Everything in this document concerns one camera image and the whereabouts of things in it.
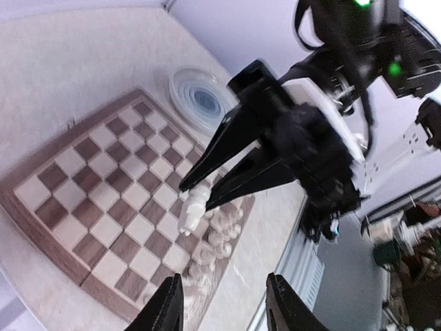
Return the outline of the white chess piece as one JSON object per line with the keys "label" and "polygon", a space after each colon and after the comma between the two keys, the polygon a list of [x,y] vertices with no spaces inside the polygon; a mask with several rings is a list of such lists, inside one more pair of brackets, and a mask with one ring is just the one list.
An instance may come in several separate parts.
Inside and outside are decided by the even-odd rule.
{"label": "white chess piece", "polygon": [[210,198],[209,186],[200,183],[188,191],[188,197],[183,202],[178,220],[178,230],[188,236],[195,232],[201,219],[206,213],[206,203]]}

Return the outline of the white chess king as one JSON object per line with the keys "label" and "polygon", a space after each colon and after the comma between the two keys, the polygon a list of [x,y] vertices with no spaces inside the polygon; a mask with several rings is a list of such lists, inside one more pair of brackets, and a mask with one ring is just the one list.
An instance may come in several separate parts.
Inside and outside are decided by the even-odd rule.
{"label": "white chess king", "polygon": [[215,271],[216,253],[211,249],[203,248],[200,252],[200,261],[194,263],[189,272],[193,276],[199,276]]}

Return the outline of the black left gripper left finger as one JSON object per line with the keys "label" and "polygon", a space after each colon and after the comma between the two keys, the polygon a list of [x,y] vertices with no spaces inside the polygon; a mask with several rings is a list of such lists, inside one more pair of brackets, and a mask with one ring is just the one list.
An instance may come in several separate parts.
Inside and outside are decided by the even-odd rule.
{"label": "black left gripper left finger", "polygon": [[125,331],[183,331],[184,293],[180,274],[166,277]]}

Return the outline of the white chess rook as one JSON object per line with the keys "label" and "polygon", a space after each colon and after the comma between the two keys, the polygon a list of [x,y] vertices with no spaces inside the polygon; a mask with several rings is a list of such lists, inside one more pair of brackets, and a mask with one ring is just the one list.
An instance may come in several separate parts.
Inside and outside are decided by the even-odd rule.
{"label": "white chess rook", "polygon": [[239,224],[239,221],[243,218],[243,215],[242,208],[227,214],[217,212],[211,220],[211,225],[225,241],[229,241],[230,239],[235,239],[241,233],[242,226]]}

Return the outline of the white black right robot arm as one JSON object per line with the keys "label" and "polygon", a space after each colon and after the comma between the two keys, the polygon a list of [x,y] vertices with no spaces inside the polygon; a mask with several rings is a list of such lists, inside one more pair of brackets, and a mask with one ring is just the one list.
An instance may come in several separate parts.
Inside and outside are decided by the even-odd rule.
{"label": "white black right robot arm", "polygon": [[[299,1],[320,46],[276,78],[255,60],[228,86],[238,105],[220,122],[179,183],[187,192],[178,229],[239,197],[298,181],[312,215],[303,230],[330,241],[339,218],[369,198],[396,170],[440,148],[440,43],[398,1]],[[422,100],[415,121],[382,156],[371,157],[374,117],[368,88],[383,78],[396,97]]]}

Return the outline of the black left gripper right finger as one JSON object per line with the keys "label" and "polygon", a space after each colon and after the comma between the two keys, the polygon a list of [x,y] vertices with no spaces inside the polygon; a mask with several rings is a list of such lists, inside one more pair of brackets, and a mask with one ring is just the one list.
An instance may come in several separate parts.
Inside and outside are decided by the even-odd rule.
{"label": "black left gripper right finger", "polygon": [[280,274],[266,280],[266,317],[271,331],[329,331]]}

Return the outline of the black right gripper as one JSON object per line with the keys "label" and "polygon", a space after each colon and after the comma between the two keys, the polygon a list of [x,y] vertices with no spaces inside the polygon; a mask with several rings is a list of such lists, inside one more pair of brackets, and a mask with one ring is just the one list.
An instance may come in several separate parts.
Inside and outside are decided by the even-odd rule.
{"label": "black right gripper", "polygon": [[[236,106],[223,117],[179,189],[192,189],[257,140],[261,131],[260,111]],[[270,140],[283,161],[244,158],[213,186],[206,210],[297,179],[309,197],[311,218],[306,231],[315,240],[324,236],[335,241],[339,216],[360,206],[360,191],[353,183],[353,157],[342,138],[317,107],[303,103],[275,120]]]}

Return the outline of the white chess knight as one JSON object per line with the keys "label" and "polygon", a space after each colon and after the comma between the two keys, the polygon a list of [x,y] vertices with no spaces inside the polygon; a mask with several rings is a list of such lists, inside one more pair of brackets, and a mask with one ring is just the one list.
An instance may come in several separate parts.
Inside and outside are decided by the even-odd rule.
{"label": "white chess knight", "polygon": [[232,246],[221,233],[217,231],[210,232],[208,234],[208,242],[213,248],[217,259],[225,259],[231,256]]}

